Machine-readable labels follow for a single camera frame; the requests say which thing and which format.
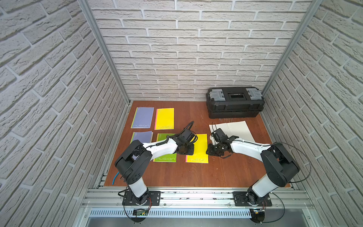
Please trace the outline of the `notebook angled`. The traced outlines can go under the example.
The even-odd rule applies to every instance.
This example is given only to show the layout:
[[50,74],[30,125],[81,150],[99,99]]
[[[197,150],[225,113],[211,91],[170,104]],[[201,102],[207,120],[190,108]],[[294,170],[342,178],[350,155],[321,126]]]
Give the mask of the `notebook angled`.
[[[167,136],[172,136],[174,135],[173,133],[159,133],[157,135],[157,141],[162,141],[165,140],[167,138]],[[163,155],[160,156],[156,159],[153,160],[154,162],[167,162],[167,163],[176,163],[177,162],[177,154],[167,154],[167,155]]]

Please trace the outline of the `yellow cover notebook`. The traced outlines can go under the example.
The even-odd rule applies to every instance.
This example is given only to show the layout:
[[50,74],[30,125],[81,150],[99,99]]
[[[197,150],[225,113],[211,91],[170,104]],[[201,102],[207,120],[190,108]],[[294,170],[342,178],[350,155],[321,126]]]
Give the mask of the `yellow cover notebook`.
[[172,130],[174,129],[174,108],[157,109],[155,130]]

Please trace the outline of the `purple cover notebook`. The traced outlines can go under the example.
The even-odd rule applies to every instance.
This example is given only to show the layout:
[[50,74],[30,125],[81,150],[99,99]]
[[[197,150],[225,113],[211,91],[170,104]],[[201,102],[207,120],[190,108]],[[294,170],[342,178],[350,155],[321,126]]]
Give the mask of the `purple cover notebook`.
[[154,113],[153,107],[137,107],[131,124],[131,128],[135,129],[150,128],[153,118],[153,113]]

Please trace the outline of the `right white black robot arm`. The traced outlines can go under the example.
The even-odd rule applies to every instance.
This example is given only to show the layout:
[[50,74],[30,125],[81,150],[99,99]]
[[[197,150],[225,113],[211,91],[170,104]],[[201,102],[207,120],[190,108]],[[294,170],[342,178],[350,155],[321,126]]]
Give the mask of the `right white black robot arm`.
[[300,167],[281,142],[261,144],[228,137],[222,129],[211,133],[215,144],[209,144],[206,154],[224,158],[226,151],[243,154],[261,161],[266,174],[247,190],[245,200],[251,206],[263,203],[267,195],[278,187],[285,187],[300,171]]

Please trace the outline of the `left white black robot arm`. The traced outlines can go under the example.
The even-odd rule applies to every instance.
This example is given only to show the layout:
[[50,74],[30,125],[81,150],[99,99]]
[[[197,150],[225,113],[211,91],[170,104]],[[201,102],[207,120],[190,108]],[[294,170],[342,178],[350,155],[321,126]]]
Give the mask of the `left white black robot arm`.
[[132,141],[117,158],[114,165],[137,199],[147,197],[148,188],[142,177],[150,161],[169,154],[194,154],[194,144],[198,137],[192,131],[193,125],[194,121],[184,127],[180,133],[167,136],[162,141],[152,143],[141,143],[139,140]]

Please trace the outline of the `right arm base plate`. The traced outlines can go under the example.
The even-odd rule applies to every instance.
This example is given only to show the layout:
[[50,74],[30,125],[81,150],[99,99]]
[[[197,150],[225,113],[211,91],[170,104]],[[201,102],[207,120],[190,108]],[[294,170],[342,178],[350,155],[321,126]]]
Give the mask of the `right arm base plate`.
[[233,192],[233,200],[237,207],[271,207],[272,202],[269,194],[259,197],[253,192]]

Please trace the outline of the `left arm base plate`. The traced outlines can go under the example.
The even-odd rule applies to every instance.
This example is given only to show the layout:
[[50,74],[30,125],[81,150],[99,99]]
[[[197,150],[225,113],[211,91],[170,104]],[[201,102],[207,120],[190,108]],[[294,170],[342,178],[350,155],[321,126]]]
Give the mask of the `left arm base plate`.
[[140,197],[136,197],[131,190],[125,192],[123,196],[124,206],[158,206],[160,204],[160,191],[146,191]]

